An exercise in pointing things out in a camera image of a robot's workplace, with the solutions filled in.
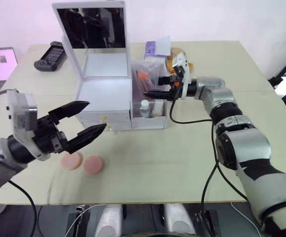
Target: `pink disc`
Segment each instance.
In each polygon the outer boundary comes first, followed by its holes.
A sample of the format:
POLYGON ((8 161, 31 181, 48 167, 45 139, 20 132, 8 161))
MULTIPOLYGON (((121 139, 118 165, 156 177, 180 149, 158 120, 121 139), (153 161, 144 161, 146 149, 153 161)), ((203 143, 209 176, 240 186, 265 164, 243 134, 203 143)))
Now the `pink disc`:
POLYGON ((103 160, 99 156, 91 156, 83 163, 83 169, 86 174, 97 174, 103 168, 103 160))
POLYGON ((61 165, 67 170, 77 169, 82 163, 82 156, 78 153, 64 154, 62 157, 61 165))

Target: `small bottle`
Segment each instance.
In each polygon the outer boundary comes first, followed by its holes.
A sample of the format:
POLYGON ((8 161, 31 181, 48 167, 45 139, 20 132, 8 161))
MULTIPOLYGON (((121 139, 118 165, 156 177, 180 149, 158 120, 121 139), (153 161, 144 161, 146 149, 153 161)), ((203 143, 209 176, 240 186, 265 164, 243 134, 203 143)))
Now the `small bottle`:
POLYGON ((149 109, 149 101, 148 100, 142 100, 141 101, 141 108, 140 108, 141 116, 144 118, 150 118, 150 109, 149 109))
POLYGON ((155 100, 152 115, 153 118, 163 116, 163 100, 155 100))

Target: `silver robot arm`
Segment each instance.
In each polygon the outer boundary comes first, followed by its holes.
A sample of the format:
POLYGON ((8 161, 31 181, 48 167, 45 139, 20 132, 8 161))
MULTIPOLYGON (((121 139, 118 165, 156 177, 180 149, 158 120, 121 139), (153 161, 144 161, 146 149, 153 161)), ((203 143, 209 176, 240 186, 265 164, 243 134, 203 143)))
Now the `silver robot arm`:
POLYGON ((224 80, 190 79, 182 53, 174 60, 173 68, 176 75, 159 79, 159 85, 171 85, 170 91, 149 91, 145 95, 169 101, 189 96, 203 101, 215 126, 219 162, 236 172, 264 232, 286 237, 286 174, 270 164, 271 147, 266 136, 243 115, 224 80))
POLYGON ((32 95, 16 90, 7 93, 13 135, 7 139, 0 138, 0 187, 33 160, 46 160, 51 153, 74 153, 96 139, 106 127, 105 123, 89 127, 67 141, 56 125, 63 118, 78 114, 89 102, 74 101, 37 119, 37 107, 32 95))

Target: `beige tabletop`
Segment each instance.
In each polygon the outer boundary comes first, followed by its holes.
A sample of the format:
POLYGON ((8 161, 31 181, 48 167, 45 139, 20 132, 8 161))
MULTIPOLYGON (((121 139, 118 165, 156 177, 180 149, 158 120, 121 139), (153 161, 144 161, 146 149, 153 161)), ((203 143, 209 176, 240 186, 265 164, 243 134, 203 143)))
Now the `beige tabletop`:
MULTIPOLYGON (((274 93, 244 48, 235 41, 173 42, 194 63, 192 77, 218 76, 232 89, 243 113, 267 136, 272 146, 272 164, 286 173, 286 107, 274 93)), ((39 72, 33 62, 48 45, 32 45, 3 88, 32 93, 39 117, 74 100, 76 77, 68 60, 56 72, 39 72)), ((131 44, 131 59, 143 58, 144 44, 131 44)), ((11 134, 6 96, 0 97, 0 138, 11 134)), ((177 120, 207 119, 201 101, 188 98, 176 104, 177 120)), ((58 125, 67 138, 83 130, 75 117, 58 125)), ((47 161, 31 162, 12 180, 23 187, 36 204, 199 202, 205 181, 214 166, 210 122, 180 125, 165 130, 106 131, 80 150, 84 158, 99 155, 104 170, 87 176, 82 166, 73 171, 60 166, 63 154, 47 161)), ((243 191, 234 171, 222 168, 230 181, 243 191)), ((216 173, 206 201, 242 200, 216 173)), ((5 184, 0 203, 29 204, 17 189, 5 184)))

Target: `white drawer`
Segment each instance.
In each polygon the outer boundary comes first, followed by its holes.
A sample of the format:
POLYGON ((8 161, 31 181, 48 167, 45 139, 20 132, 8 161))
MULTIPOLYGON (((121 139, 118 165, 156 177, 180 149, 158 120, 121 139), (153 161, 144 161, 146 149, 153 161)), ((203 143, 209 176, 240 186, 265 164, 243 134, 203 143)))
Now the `white drawer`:
POLYGON ((128 122, 130 121, 129 111, 97 111, 80 112, 76 115, 80 122, 128 122))
MULTIPOLYGON (((132 130, 132 125, 131 122, 106 122, 107 130, 132 130)), ((101 122, 83 122, 82 123, 85 128, 94 126, 97 124, 101 124, 101 122)))
POLYGON ((164 129, 167 117, 134 118, 133 129, 164 129))

